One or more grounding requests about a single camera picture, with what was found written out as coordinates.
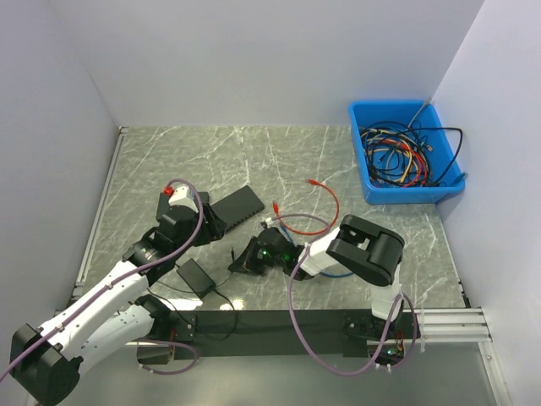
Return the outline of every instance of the gray marble surface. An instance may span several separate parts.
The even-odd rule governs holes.
[[[425,308],[464,307],[458,277],[434,205],[370,206],[363,198],[358,168],[347,126],[314,127],[144,127],[130,128],[112,176],[96,247],[91,255],[85,289],[96,284],[141,234],[155,224],[156,203],[170,178],[186,178],[211,202],[249,184],[265,210],[232,230],[221,241],[191,249],[179,264],[194,258],[217,282],[228,275],[230,250],[242,252],[260,221],[272,215],[271,202],[281,212],[305,212],[332,219],[335,202],[323,190],[306,183],[316,178],[332,187],[341,203],[341,217],[352,213],[399,233],[406,240],[401,282],[404,291]],[[320,225],[303,219],[290,223],[305,230]],[[162,281],[189,290],[176,272]],[[155,285],[171,299],[194,298]],[[287,276],[279,270],[265,277],[234,274],[221,288],[246,310],[287,308]],[[298,309],[369,307],[367,284],[358,277],[316,277],[294,285]],[[205,297],[203,309],[219,309],[223,300]]]

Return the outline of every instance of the blue bin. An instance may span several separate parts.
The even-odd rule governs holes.
[[[423,105],[422,100],[366,100],[356,101],[349,107],[352,120],[352,141],[357,157],[358,171],[361,176],[364,199],[371,205],[393,205],[404,203],[435,203],[446,195],[457,194],[464,190],[464,179],[456,162],[441,179],[446,186],[397,188],[376,186],[369,177],[368,167],[364,156],[361,132],[359,127],[368,127],[380,121],[397,121],[407,125],[418,109]],[[422,127],[441,127],[440,119],[434,106],[428,105],[417,116],[416,121]],[[427,142],[432,151],[426,151],[429,159],[432,178],[438,178],[453,157],[453,151],[445,136],[445,131],[422,131],[427,136]]]

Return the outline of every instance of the gray floor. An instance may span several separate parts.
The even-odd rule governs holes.
[[[495,406],[476,343],[428,344],[424,354],[417,346],[390,375],[370,369],[355,378],[335,376],[308,355],[209,358],[179,376],[152,376],[138,369],[134,350],[97,365],[61,406]],[[323,358],[343,370],[366,362]]]
[[[283,213],[313,213],[332,219],[335,203],[321,188],[306,183],[315,178],[332,187],[341,203],[341,216],[352,213],[398,232],[405,240],[401,282],[417,307],[463,307],[458,277],[444,230],[434,205],[370,206],[363,199],[350,129],[341,127],[145,127],[130,128],[108,191],[96,247],[90,257],[85,289],[94,286],[142,233],[154,225],[158,194],[170,178],[186,178],[218,201],[249,184],[264,201],[260,215],[233,230],[223,240],[191,249],[189,257],[217,283],[225,280],[230,249],[241,252],[260,221],[272,214],[277,200]],[[315,230],[305,220],[292,225]],[[187,290],[176,272],[162,280]],[[287,277],[280,271],[266,277],[233,275],[221,291],[247,310],[287,308]],[[168,298],[193,298],[157,285]],[[369,307],[367,285],[358,277],[317,277],[295,283],[299,309]],[[208,295],[203,309],[218,309],[223,301]]]

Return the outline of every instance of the table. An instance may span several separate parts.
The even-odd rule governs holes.
[[[262,219],[273,215],[273,200],[280,203],[283,213],[332,219],[336,207],[331,195],[306,182],[315,178],[336,192],[341,218],[351,213],[405,239],[400,279],[416,307],[464,307],[462,285],[435,206],[368,205],[348,126],[132,127],[123,130],[119,142],[93,248],[82,272],[85,291],[155,225],[158,195],[171,178],[186,178],[199,191],[210,192],[211,203],[249,184],[265,203],[263,212],[221,241],[192,248],[179,260],[182,264],[194,258],[218,284],[229,276],[231,248],[240,254],[250,236],[260,232]],[[290,223],[306,230],[320,227],[304,219]],[[189,290],[176,272],[169,272],[162,281]],[[169,299],[196,299],[158,284],[152,289]],[[287,276],[280,270],[271,270],[265,277],[234,274],[220,291],[237,310],[287,308]],[[293,299],[297,309],[362,309],[369,307],[369,289],[358,277],[319,276],[295,283]],[[202,310],[227,308],[215,294],[195,303]]]

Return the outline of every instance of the white wall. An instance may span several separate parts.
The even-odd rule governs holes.
[[[46,0],[0,2],[0,369],[73,288],[117,129]],[[0,404],[20,404],[9,377]]]
[[[122,125],[349,123],[434,94],[483,0],[50,0]]]
[[[434,103],[465,130],[465,192],[440,204],[517,405],[541,397],[541,3],[486,0]]]

